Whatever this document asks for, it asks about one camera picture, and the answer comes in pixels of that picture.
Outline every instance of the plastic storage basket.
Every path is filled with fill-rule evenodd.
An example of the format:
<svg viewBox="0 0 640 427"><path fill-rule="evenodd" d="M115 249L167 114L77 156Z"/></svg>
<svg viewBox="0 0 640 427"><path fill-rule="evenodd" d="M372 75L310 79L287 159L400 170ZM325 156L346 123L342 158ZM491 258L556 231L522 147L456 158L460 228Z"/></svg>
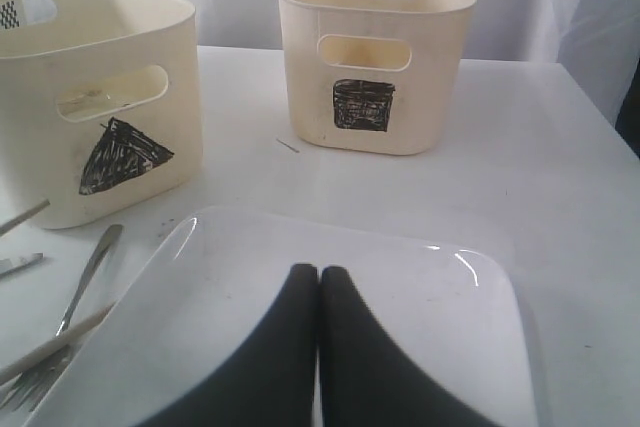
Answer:
<svg viewBox="0 0 640 427"><path fill-rule="evenodd" d="M53 20L0 29L0 176L62 228L187 180L202 127L192 4L51 1Z"/></svg>
<svg viewBox="0 0 640 427"><path fill-rule="evenodd" d="M279 1L298 136L399 155L438 141L476 0Z"/></svg>

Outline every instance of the white plate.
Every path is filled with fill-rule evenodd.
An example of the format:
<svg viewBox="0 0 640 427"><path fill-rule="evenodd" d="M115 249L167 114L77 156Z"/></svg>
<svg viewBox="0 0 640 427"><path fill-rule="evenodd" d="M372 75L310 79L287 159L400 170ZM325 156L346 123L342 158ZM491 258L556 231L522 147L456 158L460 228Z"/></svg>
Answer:
<svg viewBox="0 0 640 427"><path fill-rule="evenodd" d="M129 427L158 411L241 344L297 262L348 268L427 373L502 425L537 426L518 306L491 258L225 207L167 238L28 426Z"/></svg>

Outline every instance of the fork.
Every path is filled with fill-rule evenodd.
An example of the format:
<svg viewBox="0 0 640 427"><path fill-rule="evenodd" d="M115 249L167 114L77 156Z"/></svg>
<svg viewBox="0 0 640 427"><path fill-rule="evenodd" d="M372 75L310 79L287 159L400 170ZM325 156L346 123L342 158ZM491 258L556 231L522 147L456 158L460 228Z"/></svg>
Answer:
<svg viewBox="0 0 640 427"><path fill-rule="evenodd" d="M86 267L84 268L80 280L78 281L78 287L69 303L69 306L65 310L62 316L62 321L56 332L56 336L59 336L62 332L69 328L71 317L80 302L80 298L86 290L89 282L91 281L96 270L102 263L102 260L107 255L107 252L111 247L115 245L117 240L122 234L123 227L119 224L110 226L98 242L93 254L89 258ZM20 377L13 383L4 399L0 403L0 409L8 406L12 400L15 399L15 407L13 410L18 410L24 403L33 399L33 403L29 408L29 411L33 411L40 401L44 398L49 389L53 386L55 381L60 377L62 372L71 362L74 355L74 349L71 345L66 345L60 350L57 350L49 357L43 359L35 366L23 372Z"/></svg>

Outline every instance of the white tablecloth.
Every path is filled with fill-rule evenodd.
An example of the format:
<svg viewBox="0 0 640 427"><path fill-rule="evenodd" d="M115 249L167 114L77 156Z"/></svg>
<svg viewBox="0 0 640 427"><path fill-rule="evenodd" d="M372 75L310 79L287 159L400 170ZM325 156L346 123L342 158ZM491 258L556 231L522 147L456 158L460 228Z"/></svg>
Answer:
<svg viewBox="0 0 640 427"><path fill-rule="evenodd" d="M78 318L120 296L181 218L242 205L494 257L522 304L541 425L640 425L640 166L560 65L463 61L442 143L400 158L297 139L279 51L200 48L200 69L197 178L85 227L0 239L3 257L50 259L0 281L0 366L52 335L107 224L124 241ZM23 419L0 412L0 427Z"/></svg>

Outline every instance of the small debris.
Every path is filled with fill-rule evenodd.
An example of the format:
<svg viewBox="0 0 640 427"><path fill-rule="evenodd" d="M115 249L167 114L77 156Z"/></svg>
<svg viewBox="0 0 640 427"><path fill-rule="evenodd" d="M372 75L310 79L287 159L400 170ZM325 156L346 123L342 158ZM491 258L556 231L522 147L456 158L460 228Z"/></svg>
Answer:
<svg viewBox="0 0 640 427"><path fill-rule="evenodd" d="M290 146L289 144L287 144L286 142L281 141L280 139L276 139L276 142L284 145L286 148L288 148L292 152L295 152L296 154L300 153L300 151L298 149L296 149L295 147Z"/></svg>

